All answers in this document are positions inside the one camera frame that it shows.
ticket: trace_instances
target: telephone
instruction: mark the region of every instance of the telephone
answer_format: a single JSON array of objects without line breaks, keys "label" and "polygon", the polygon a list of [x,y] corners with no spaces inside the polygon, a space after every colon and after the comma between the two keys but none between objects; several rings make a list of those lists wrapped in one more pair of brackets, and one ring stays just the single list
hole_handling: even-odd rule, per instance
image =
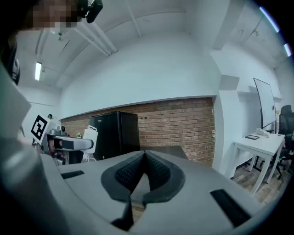
[{"label": "telephone", "polygon": [[265,130],[260,129],[260,128],[256,128],[256,133],[257,133],[257,134],[260,134],[260,135],[262,135],[262,136],[265,136],[265,137],[267,137],[267,138],[270,137],[269,134],[268,134]]}]

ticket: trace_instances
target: brick wall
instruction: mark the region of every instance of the brick wall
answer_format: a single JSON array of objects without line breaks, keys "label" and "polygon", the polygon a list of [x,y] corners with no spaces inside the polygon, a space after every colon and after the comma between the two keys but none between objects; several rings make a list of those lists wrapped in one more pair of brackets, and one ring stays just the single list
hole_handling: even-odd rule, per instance
[{"label": "brick wall", "polygon": [[113,111],[138,114],[140,146],[180,145],[190,160],[212,165],[215,119],[211,98],[124,106],[66,118],[61,122],[66,132],[75,137],[88,127],[92,115]]}]

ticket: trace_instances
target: white desk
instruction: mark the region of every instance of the white desk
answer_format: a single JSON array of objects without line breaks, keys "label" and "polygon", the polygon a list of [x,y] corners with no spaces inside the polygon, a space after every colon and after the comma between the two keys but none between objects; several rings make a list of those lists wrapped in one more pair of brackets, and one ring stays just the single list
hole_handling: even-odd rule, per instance
[{"label": "white desk", "polygon": [[233,167],[235,167],[235,165],[238,161],[238,158],[240,155],[240,150],[244,150],[244,151],[247,151],[247,152],[250,152],[253,154],[253,158],[252,158],[252,161],[250,164],[249,171],[252,170],[256,156],[260,156],[261,158],[264,158],[265,163],[262,167],[262,171],[259,174],[259,177],[258,177],[258,179],[257,179],[257,181],[251,191],[254,194],[257,191],[258,187],[260,186],[260,184],[261,184],[261,182],[262,182],[262,180],[263,180],[263,178],[269,168],[269,165],[271,162],[271,157],[273,155],[275,155],[275,153],[277,152],[277,157],[276,157],[275,163],[272,167],[271,174],[266,181],[267,183],[270,182],[272,175],[274,174],[274,171],[276,169],[277,162],[280,157],[281,149],[284,144],[283,140],[284,140],[285,135],[283,135],[283,134],[270,134],[269,133],[269,138],[262,136],[262,135],[259,135],[259,134],[256,134],[256,133],[253,133],[252,135],[259,136],[259,139],[251,140],[251,139],[243,137],[239,141],[234,141],[234,151],[233,151],[233,155],[232,155],[232,158],[230,161],[230,167],[228,167],[228,170],[226,172],[226,176],[228,178],[230,177],[231,170],[233,169]]}]

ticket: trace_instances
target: mini fridge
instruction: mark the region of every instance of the mini fridge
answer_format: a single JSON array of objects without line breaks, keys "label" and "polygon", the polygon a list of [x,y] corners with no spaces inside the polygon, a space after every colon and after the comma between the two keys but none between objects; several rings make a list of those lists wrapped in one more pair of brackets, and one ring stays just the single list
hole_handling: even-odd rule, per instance
[{"label": "mini fridge", "polygon": [[90,125],[98,131],[94,153],[96,160],[140,150],[137,114],[111,112],[92,116]]}]

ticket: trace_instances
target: ceiling light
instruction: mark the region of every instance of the ceiling light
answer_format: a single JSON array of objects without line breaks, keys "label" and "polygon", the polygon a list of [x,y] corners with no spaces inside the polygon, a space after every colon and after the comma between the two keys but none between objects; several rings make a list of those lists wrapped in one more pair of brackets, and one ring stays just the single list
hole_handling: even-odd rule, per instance
[{"label": "ceiling light", "polygon": [[279,32],[280,31],[280,28],[278,27],[278,25],[275,23],[275,21],[273,20],[273,18],[270,16],[269,13],[267,13],[267,11],[261,6],[259,8],[262,13],[266,16],[266,18],[269,20],[269,22],[271,23],[271,25],[274,27],[275,31],[276,32]]},{"label": "ceiling light", "polygon": [[35,80],[40,80],[40,73],[41,73],[42,63],[37,62],[36,63],[36,72],[35,72]]},{"label": "ceiling light", "polygon": [[284,47],[285,47],[285,51],[286,51],[286,53],[287,53],[287,56],[291,56],[292,53],[291,53],[291,50],[290,50],[289,44],[286,43],[286,44],[284,45]]}]

